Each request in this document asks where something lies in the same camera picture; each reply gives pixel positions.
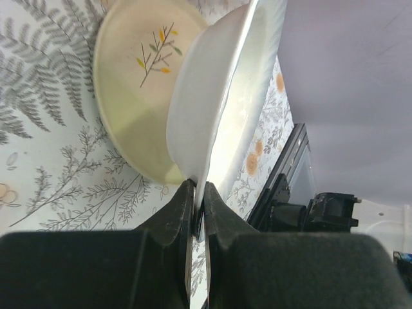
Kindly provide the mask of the pale green plate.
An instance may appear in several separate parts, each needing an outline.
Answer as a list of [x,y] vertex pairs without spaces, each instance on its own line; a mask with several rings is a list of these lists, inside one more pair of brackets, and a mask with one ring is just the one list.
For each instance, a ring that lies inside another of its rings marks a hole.
[[122,158],[154,182],[183,182],[166,145],[169,104],[191,43],[207,27],[187,1],[116,1],[98,31],[93,85]]

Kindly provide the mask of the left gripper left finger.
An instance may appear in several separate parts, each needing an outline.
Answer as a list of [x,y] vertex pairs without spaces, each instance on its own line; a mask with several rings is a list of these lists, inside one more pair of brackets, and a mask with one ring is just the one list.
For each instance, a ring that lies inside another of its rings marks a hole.
[[1,237],[2,308],[188,308],[194,183],[132,230]]

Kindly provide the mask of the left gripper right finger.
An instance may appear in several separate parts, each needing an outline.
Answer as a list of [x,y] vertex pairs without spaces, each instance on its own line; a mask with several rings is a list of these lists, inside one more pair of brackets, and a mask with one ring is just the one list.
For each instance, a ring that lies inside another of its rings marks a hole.
[[210,308],[404,308],[384,247],[350,233],[259,232],[204,191]]

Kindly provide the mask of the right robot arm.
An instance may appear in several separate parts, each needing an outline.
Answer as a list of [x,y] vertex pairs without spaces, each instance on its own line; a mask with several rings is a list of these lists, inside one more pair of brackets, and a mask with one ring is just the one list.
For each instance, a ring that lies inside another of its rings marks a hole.
[[352,194],[326,192],[308,205],[273,200],[267,215],[270,232],[411,232],[411,206],[394,207]]

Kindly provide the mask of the white plate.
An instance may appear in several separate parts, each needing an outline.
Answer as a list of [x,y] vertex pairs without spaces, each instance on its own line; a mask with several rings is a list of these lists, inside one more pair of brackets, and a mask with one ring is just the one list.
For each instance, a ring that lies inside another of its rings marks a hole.
[[189,47],[167,117],[167,150],[196,184],[192,230],[203,239],[206,185],[226,200],[267,97],[285,1],[250,1],[210,24]]

